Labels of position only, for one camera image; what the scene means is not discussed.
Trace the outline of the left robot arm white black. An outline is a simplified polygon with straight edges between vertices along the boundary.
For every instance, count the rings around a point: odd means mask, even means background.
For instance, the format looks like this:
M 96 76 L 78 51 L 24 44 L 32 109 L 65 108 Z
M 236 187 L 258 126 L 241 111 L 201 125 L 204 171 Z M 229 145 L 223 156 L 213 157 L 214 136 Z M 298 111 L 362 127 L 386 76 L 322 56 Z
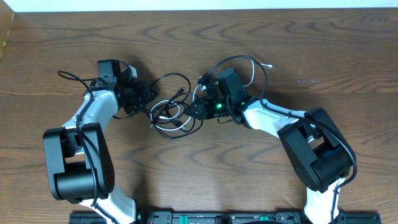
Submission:
M 83 104 L 59 128 L 43 134 L 50 192 L 90 208 L 104 223 L 147 223 L 136 201 L 115 184 L 115 171 L 104 131 L 121 109 L 138 113 L 157 97 L 142 81 L 99 78 L 84 84 Z

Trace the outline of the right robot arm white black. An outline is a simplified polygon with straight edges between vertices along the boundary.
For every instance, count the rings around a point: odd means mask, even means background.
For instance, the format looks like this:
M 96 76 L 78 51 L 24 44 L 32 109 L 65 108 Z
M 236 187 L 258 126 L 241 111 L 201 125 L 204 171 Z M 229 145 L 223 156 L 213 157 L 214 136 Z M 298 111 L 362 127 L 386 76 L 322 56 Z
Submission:
M 228 95 L 198 98 L 185 112 L 199 120 L 230 116 L 237 124 L 277 137 L 307 187 L 304 214 L 309 222 L 337 222 L 340 189 L 356 177 L 358 167 L 352 148 L 324 109 L 293 111 L 257 96 L 238 101 Z

